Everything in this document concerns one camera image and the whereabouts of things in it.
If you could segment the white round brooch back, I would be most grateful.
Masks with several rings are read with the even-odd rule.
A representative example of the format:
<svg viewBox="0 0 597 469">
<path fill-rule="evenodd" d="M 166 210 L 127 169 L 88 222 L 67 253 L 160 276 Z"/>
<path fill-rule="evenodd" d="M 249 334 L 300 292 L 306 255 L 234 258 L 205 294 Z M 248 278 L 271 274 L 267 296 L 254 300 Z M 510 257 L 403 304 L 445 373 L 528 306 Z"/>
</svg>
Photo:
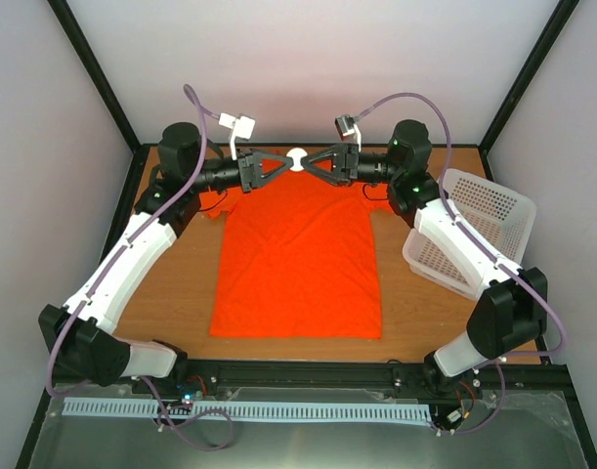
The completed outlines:
<svg viewBox="0 0 597 469">
<path fill-rule="evenodd" d="M 286 156 L 292 160 L 290 170 L 292 172 L 301 172 L 304 170 L 302 165 L 302 159 L 308 155 L 308 152 L 303 148 L 292 148 Z"/>
</svg>

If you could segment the orange t-shirt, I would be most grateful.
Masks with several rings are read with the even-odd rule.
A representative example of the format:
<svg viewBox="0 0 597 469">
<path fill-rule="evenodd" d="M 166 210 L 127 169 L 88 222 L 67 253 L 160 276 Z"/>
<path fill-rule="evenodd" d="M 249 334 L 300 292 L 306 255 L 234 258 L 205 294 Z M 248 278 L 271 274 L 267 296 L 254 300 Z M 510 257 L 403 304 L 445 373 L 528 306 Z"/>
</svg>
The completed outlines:
<svg viewBox="0 0 597 469">
<path fill-rule="evenodd" d="M 210 333 L 223 338 L 358 338 L 382 334 L 370 215 L 385 185 L 333 187 L 288 172 L 250 193 L 201 197 L 226 217 Z"/>
</svg>

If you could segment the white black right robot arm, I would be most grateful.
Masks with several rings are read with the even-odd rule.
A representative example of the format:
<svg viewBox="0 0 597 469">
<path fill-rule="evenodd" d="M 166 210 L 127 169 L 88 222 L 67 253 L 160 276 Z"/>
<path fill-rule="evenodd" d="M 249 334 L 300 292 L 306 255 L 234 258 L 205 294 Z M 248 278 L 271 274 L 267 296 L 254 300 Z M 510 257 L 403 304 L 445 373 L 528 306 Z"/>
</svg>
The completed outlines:
<svg viewBox="0 0 597 469">
<path fill-rule="evenodd" d="M 359 142 L 341 143 L 300 160 L 302 169 L 332 186 L 383 184 L 392 210 L 412 235 L 422 235 L 453 263 L 476 306 L 464 332 L 429 353 L 423 364 L 428 392 L 442 396 L 479 365 L 536 340 L 547 330 L 547 279 L 501 254 L 463 217 L 443 182 L 428 172 L 427 127 L 412 119 L 396 124 L 383 154 Z"/>
</svg>

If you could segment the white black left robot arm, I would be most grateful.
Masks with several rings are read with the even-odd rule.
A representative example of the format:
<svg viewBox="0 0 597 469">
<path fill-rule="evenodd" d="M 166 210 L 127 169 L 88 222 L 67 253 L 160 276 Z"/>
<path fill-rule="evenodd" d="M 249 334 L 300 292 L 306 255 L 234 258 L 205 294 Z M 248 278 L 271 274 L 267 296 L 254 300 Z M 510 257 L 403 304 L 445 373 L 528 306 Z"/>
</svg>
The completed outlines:
<svg viewBox="0 0 597 469">
<path fill-rule="evenodd" d="M 76 293 L 39 315 L 50 352 L 49 372 L 60 366 L 100 386 L 125 377 L 153 377 L 171 394 L 187 386 L 184 351 L 159 340 L 115 336 L 125 307 L 153 264 L 199 212 L 202 193 L 231 188 L 251 192 L 302 168 L 298 155 L 232 149 L 228 157 L 209 159 L 207 147 L 205 131 L 192 123 L 177 122 L 163 130 L 158 168 L 119 240 Z"/>
</svg>

